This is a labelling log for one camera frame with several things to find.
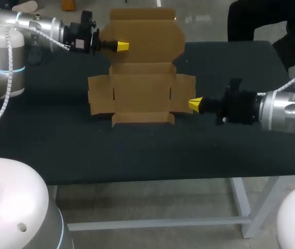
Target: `cardboard box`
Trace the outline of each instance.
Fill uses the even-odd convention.
[[[129,43],[126,52],[103,52],[110,74],[90,77],[91,114],[114,113],[116,123],[169,122],[192,113],[195,77],[177,74],[172,61],[184,52],[185,37],[175,11],[167,8],[113,9],[102,40]]]

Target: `table leg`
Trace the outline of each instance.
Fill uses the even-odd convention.
[[[235,199],[235,204],[240,216],[249,216],[250,214],[250,205],[243,185],[241,177],[231,178],[231,186],[233,190],[233,195]]]
[[[245,239],[253,238],[260,231],[270,211],[279,204],[280,197],[290,180],[291,176],[269,177],[257,203],[250,212],[251,222],[242,226],[242,234]]]
[[[49,186],[49,194],[51,195],[52,199],[56,201],[56,195],[58,194],[58,185]]]

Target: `black tablecloth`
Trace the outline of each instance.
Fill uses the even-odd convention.
[[[288,80],[265,42],[188,43],[175,65],[196,75],[197,96],[221,97],[233,77],[254,91]],[[48,184],[295,174],[295,134],[216,127],[214,115],[113,128],[111,116],[90,116],[87,77],[108,68],[102,55],[67,53],[28,66],[24,95],[0,121],[0,157],[30,165]]]

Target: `cardboard flap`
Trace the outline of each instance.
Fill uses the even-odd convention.
[[[110,74],[176,74],[171,62],[165,63],[117,63],[110,67]]]
[[[175,10],[171,8],[114,8],[111,20],[174,20]]]
[[[109,75],[89,77],[88,83],[91,114],[113,113],[115,101]]]
[[[117,113],[169,112],[171,74],[112,75]]]
[[[113,10],[112,21],[100,32],[101,39],[129,43],[126,52],[103,51],[112,64],[172,62],[184,52],[184,34],[174,21],[173,11],[163,8],[137,11]]]
[[[171,123],[175,117],[171,113],[116,113],[112,117],[112,126],[117,123]]]
[[[176,81],[171,87],[170,110],[172,112],[193,113],[193,110],[189,108],[188,101],[196,97],[195,83],[195,76],[177,75]]]

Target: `gray floor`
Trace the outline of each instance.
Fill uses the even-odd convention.
[[[98,27],[104,27],[112,7],[157,7],[158,0],[76,0],[79,10],[92,10]],[[79,11],[62,12],[60,0],[51,0],[37,12],[79,21]],[[177,22],[187,41],[226,41],[227,12],[233,0],[160,0],[177,11]],[[255,39],[274,42],[285,34],[280,23],[258,29]],[[266,178],[244,179],[253,205]],[[285,195],[295,188],[291,184]],[[60,186],[58,205],[68,223],[104,220],[207,217],[235,215],[228,179],[114,183]],[[149,228],[74,232],[76,249],[278,249],[275,210],[255,239],[242,239],[239,226]]]

